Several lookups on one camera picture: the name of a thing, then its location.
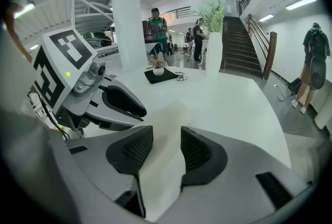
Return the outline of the white flower bouquet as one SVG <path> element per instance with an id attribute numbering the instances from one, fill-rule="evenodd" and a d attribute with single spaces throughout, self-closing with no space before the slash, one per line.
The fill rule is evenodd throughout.
<path id="1" fill-rule="evenodd" d="M 225 16 L 225 0 L 202 0 L 196 8 L 191 10 L 193 16 L 204 20 L 208 32 L 221 33 Z"/>

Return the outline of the white ribbed vase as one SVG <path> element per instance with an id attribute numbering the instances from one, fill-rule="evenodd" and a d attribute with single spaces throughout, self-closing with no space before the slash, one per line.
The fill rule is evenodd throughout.
<path id="1" fill-rule="evenodd" d="M 223 42 L 220 32 L 212 32 L 209 34 L 209 40 L 206 50 L 205 70 L 206 76 L 215 78 L 219 73 L 223 58 Z"/>

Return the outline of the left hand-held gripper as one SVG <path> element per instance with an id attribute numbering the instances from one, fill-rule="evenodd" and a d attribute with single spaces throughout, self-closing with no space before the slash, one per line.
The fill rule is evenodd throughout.
<path id="1" fill-rule="evenodd" d="M 147 114 L 121 82 L 100 84 L 106 63 L 75 29 L 43 34 L 33 67 L 38 74 L 34 88 L 63 126 L 77 130 L 86 116 L 101 129 L 124 131 L 141 123 Z M 89 106 L 99 84 L 108 108 Z"/>

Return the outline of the brown wooden newel post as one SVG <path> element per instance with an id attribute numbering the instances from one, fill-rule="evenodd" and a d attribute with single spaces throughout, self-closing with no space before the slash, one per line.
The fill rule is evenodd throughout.
<path id="1" fill-rule="evenodd" d="M 263 71 L 263 78 L 265 80 L 268 80 L 271 70 L 272 70 L 275 51 L 276 51 L 276 43 L 277 43 L 277 33 L 270 32 L 268 54 L 267 54 L 267 59 L 266 59 L 266 63 L 265 63 L 264 71 Z"/>

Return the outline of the person's left forearm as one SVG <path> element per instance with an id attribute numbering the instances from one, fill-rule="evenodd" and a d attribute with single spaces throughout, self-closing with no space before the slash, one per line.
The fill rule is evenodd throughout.
<path id="1" fill-rule="evenodd" d="M 23 56 L 26 58 L 26 60 L 29 63 L 31 63 L 32 57 L 29 54 L 29 52 L 24 48 L 24 46 L 21 44 L 21 41 L 15 31 L 15 13 L 20 12 L 22 9 L 23 7 L 21 7 L 16 3 L 9 3 L 5 10 L 4 21 L 11 39 L 13 40 L 17 48 L 20 50 L 20 52 L 23 54 Z"/>

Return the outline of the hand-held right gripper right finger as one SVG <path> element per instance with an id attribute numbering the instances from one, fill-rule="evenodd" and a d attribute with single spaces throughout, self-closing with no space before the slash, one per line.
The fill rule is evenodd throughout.
<path id="1" fill-rule="evenodd" d="M 301 206 L 308 184 L 245 141 L 181 128 L 186 172 L 167 222 L 283 222 Z"/>

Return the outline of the person's grey shirt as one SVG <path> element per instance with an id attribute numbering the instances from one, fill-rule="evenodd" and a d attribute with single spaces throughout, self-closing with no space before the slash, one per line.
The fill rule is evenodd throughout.
<path id="1" fill-rule="evenodd" d="M 61 224 L 79 224 L 49 143 L 51 132 L 36 117 L 0 109 L 0 153 L 20 189 Z"/>

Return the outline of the grey rectangular case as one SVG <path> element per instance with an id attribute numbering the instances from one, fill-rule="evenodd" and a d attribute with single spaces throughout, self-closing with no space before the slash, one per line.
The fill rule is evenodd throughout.
<path id="1" fill-rule="evenodd" d="M 173 101 L 162 110 L 147 116 L 143 125 L 153 127 L 153 147 L 139 172 L 145 219 L 156 222 L 175 202 L 185 174 L 181 151 L 181 127 L 189 125 L 190 110 Z"/>

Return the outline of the black square mat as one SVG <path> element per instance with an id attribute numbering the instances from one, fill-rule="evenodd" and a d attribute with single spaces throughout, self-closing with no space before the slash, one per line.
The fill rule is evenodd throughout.
<path id="1" fill-rule="evenodd" d="M 152 69 L 145 71 L 144 74 L 150 84 L 156 84 L 177 78 L 176 74 L 174 72 L 169 71 L 167 68 L 164 68 L 164 73 L 161 76 L 154 75 Z"/>

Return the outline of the dark staircase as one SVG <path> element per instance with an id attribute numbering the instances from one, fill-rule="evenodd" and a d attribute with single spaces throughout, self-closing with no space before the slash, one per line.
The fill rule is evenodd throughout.
<path id="1" fill-rule="evenodd" d="M 260 62 L 245 26 L 238 17 L 224 17 L 221 69 L 232 69 L 262 78 Z"/>

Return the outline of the white rectangular table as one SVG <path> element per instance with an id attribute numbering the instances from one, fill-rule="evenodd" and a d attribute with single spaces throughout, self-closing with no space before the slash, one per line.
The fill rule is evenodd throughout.
<path id="1" fill-rule="evenodd" d="M 291 161 L 278 118 L 269 101 L 250 78 L 218 73 L 215 78 L 204 70 L 169 66 L 181 72 L 175 79 L 150 84 L 143 69 L 124 73 L 116 80 L 128 87 L 143 103 L 148 115 L 170 103 L 184 104 L 190 126 L 254 144 L 290 167 Z"/>

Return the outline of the white curved column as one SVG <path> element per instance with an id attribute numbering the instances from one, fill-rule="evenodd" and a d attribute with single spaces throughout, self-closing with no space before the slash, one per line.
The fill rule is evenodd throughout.
<path id="1" fill-rule="evenodd" d="M 112 0 L 117 45 L 124 71 L 147 64 L 140 0 Z"/>

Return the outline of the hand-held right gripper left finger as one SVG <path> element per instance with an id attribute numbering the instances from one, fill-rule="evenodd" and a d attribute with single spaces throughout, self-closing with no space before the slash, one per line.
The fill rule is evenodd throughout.
<path id="1" fill-rule="evenodd" d="M 154 142 L 152 126 L 69 141 L 66 145 L 88 180 L 119 206 L 146 216 L 139 173 Z"/>

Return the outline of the white metal shelf rack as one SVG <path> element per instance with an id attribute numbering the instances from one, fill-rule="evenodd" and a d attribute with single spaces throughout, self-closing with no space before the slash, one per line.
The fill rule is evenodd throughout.
<path id="1" fill-rule="evenodd" d="M 98 57 L 119 52 L 113 39 L 114 24 L 112 0 L 72 0 L 72 27 L 97 51 Z"/>

